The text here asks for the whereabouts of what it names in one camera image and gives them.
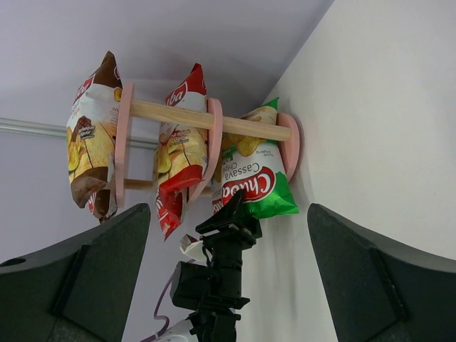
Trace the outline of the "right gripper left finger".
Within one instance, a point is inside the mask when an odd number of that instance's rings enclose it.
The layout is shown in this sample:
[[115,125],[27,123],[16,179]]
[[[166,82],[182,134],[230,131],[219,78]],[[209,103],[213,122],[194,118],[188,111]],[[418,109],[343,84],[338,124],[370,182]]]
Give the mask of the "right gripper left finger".
[[1,340],[121,341],[149,227],[141,203],[1,263]]

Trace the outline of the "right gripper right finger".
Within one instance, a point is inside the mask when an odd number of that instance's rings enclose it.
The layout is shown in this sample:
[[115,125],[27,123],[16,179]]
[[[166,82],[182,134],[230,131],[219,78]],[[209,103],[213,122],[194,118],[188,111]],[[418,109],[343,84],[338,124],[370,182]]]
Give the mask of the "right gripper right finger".
[[455,340],[455,260],[320,204],[310,205],[307,222],[339,341]]

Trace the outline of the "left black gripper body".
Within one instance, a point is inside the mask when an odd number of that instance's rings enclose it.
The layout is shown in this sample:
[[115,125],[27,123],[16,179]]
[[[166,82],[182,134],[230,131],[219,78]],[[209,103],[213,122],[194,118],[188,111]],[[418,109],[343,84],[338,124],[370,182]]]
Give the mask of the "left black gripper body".
[[211,253],[242,252],[252,248],[263,236],[259,220],[250,215],[225,218],[215,215],[199,225],[199,234],[203,246]]

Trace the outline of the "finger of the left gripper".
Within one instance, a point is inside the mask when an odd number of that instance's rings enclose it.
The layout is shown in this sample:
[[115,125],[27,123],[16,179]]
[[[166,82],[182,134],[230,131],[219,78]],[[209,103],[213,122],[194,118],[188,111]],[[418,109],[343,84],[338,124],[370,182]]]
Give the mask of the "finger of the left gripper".
[[244,208],[245,190],[237,191],[233,197],[216,214],[195,227],[198,234],[223,231],[232,224],[242,226],[246,220]]

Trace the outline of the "green Chuba chips bag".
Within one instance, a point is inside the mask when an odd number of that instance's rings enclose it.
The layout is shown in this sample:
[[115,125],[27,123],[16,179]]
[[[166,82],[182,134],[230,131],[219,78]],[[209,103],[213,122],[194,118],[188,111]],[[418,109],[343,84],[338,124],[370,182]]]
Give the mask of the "green Chuba chips bag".
[[223,208],[222,201],[222,172],[215,171],[211,179],[212,211],[216,214]]
[[245,210],[257,219],[299,212],[277,141],[224,133],[221,148],[222,204],[242,190]]

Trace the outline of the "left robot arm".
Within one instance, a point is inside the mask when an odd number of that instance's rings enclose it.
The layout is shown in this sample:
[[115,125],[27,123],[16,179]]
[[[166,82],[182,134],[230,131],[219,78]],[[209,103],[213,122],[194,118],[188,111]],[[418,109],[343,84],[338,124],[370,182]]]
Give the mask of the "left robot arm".
[[235,341],[237,313],[250,300],[242,296],[242,253],[261,238],[259,220],[250,215],[239,190],[216,214],[196,226],[202,261],[190,257],[177,264],[165,285],[172,304],[190,315],[170,325],[167,316],[154,314],[164,326],[148,341]]

